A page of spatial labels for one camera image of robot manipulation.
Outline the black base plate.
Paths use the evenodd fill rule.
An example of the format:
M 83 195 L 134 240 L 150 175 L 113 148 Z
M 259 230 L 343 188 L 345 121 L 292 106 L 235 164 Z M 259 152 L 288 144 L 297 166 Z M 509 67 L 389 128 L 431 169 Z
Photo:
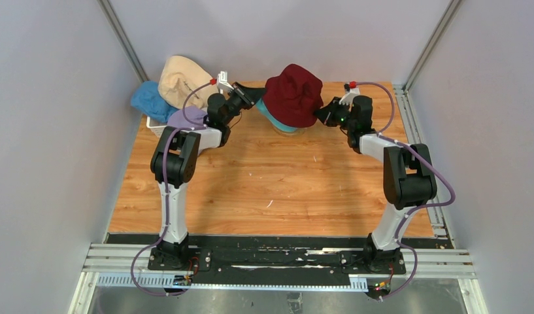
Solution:
M 405 273 L 400 250 L 377 250 L 370 237 L 189 235 L 153 248 L 148 269 L 188 270 L 195 283 L 329 287 Z

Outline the aluminium frame rails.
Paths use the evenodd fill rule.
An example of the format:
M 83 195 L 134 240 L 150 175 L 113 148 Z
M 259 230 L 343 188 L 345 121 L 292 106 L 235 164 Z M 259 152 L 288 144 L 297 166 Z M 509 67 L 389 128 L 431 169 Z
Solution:
M 393 92 L 359 82 L 373 128 L 403 130 Z M 380 127 L 386 122 L 386 129 Z M 387 200 L 383 165 L 318 119 L 296 137 L 277 134 L 258 109 L 229 124 L 227 143 L 200 153 L 186 195 L 189 236 L 368 237 Z M 408 144 L 394 140 L 400 145 Z M 432 165 L 435 180 L 439 173 Z M 437 192 L 442 186 L 437 183 Z M 444 207 L 437 196 L 413 209 Z M 340 286 L 195 283 L 185 271 L 148 269 L 158 235 L 112 234 L 91 244 L 71 313 L 482 313 L 469 253 L 449 242 L 402 237 L 405 273 L 349 275 Z

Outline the blue hat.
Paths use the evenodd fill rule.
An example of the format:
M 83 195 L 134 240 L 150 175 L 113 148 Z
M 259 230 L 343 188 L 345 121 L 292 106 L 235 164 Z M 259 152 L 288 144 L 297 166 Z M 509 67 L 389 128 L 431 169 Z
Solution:
M 154 81 L 143 82 L 132 94 L 130 105 L 147 117 L 167 123 L 169 118 L 178 111 L 166 102 L 158 90 L 159 84 Z

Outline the beige cap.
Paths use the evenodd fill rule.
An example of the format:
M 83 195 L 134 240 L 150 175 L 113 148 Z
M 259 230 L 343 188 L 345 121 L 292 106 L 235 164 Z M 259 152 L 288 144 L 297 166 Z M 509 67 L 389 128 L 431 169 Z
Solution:
M 170 106 L 181 109 L 192 91 L 212 79 L 211 74 L 193 60 L 184 56 L 171 56 L 161 73 L 158 92 Z

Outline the wooden hat stand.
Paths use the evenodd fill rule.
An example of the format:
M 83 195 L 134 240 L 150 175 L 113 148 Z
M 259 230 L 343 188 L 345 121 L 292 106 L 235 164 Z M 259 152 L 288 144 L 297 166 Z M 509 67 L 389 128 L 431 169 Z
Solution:
M 293 128 L 289 126 L 280 127 L 276 125 L 273 125 L 273 129 L 277 134 L 284 137 L 301 136 L 307 131 L 307 128 Z

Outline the white perforated basket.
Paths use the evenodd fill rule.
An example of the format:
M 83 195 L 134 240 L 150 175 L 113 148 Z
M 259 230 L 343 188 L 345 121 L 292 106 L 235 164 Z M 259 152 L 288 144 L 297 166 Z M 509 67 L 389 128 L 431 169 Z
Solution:
M 158 122 L 149 116 L 146 117 L 146 127 L 157 137 L 160 138 L 165 127 L 166 123 Z

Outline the maroon bucket hat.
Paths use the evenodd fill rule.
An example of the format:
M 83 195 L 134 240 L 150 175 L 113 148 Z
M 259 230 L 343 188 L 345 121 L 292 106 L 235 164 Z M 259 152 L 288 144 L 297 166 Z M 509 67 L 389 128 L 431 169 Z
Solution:
M 324 104 L 322 88 L 318 77 L 292 63 L 267 80 L 262 101 L 276 121 L 292 128 L 309 128 L 317 121 L 314 112 Z

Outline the lavender bucket hat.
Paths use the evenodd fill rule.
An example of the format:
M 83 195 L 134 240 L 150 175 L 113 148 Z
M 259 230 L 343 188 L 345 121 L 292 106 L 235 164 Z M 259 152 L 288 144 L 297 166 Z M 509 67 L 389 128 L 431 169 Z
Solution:
M 189 106 L 184 109 L 179 109 L 173 113 L 168 121 L 167 125 L 173 128 L 202 128 L 204 124 L 204 118 L 207 113 L 195 106 Z

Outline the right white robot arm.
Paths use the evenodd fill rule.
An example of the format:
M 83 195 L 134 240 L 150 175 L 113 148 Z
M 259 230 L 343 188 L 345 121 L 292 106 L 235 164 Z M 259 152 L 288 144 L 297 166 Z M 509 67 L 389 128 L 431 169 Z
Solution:
M 383 137 L 372 127 L 373 100 L 356 96 L 351 104 L 333 100 L 314 112 L 327 127 L 338 127 L 347 136 L 348 146 L 358 154 L 370 156 L 383 165 L 383 192 L 386 208 L 378 226 L 365 242 L 357 262 L 368 272 L 378 273 L 400 259 L 399 243 L 413 216 L 413 209 L 425 205 L 437 193 L 437 183 L 425 144 L 400 145 Z

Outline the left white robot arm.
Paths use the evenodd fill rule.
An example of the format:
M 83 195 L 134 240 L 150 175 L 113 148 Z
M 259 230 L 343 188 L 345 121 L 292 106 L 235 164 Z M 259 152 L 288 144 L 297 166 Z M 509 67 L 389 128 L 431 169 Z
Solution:
M 161 189 L 161 231 L 152 246 L 151 270 L 184 270 L 195 260 L 189 248 L 186 225 L 186 195 L 200 153 L 224 146 L 229 139 L 230 122 L 243 110 L 251 109 L 266 92 L 235 82 L 226 93 L 213 93 L 206 111 L 190 118 L 187 126 L 167 126 L 156 147 L 150 170 Z

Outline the turquoise bucket hat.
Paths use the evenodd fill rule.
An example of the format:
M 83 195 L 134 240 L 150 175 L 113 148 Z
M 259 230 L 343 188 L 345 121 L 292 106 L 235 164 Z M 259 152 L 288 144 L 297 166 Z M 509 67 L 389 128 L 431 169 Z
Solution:
M 268 108 L 266 107 L 264 101 L 262 99 L 260 99 L 255 107 L 258 109 L 258 111 L 268 119 L 268 121 L 271 123 L 271 125 L 276 125 L 276 126 L 287 126 L 283 123 L 281 123 L 280 121 L 278 121 L 268 110 Z

